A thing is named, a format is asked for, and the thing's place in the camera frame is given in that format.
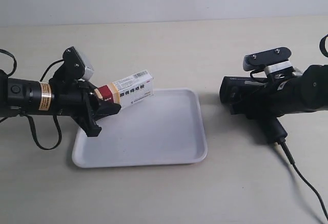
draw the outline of table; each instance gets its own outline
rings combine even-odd
[[[195,90],[209,148],[194,165],[83,170],[71,161],[77,126],[70,118],[59,120],[63,142],[54,151],[35,146],[27,119],[11,118],[0,127],[0,223],[324,221],[317,198],[289,169],[280,148],[268,147],[253,122],[231,116],[218,90],[225,75],[248,76],[242,60],[253,52],[286,46],[301,70],[327,64],[318,49],[327,21],[303,16],[0,28],[0,47],[17,58],[17,78],[38,80],[74,45],[91,60],[95,85],[148,69],[157,88]],[[1,56],[0,67],[11,66]],[[43,145],[57,140],[50,117],[35,121]],[[327,113],[280,121],[300,171],[328,201]]]

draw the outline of white table surface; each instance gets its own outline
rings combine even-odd
[[[148,69],[157,88],[199,93],[208,156],[198,164],[114,169],[77,168],[77,125],[61,118],[63,142],[41,151],[27,119],[0,126],[0,223],[318,223],[312,191],[263,144],[254,123],[219,103],[223,76],[248,76],[243,56],[286,46],[295,67],[328,64],[318,48],[328,17],[207,22],[0,28],[0,48],[18,61],[14,77],[38,80],[63,51],[77,46],[95,68],[95,85]],[[0,68],[11,62],[1,56]],[[57,140],[50,117],[35,119],[39,140]],[[280,119],[300,171],[328,204],[328,114]]]

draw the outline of white tray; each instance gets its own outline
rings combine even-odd
[[[77,133],[72,158],[78,167],[193,164],[207,155],[198,96],[190,89],[155,90],[97,123],[98,137]]]

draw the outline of box barcode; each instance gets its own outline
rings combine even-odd
[[[146,75],[146,74],[148,74],[148,72],[147,72],[147,70],[144,70],[144,71],[141,71],[141,72],[139,72],[139,73],[134,74],[133,76],[134,76],[135,78],[139,78],[139,77],[142,77],[142,76],[144,76],[144,75]]]

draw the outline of plastic tray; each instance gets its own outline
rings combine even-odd
[[[78,167],[193,164],[207,155],[198,96],[190,89],[155,90],[97,123],[98,137],[77,133],[72,159]]]

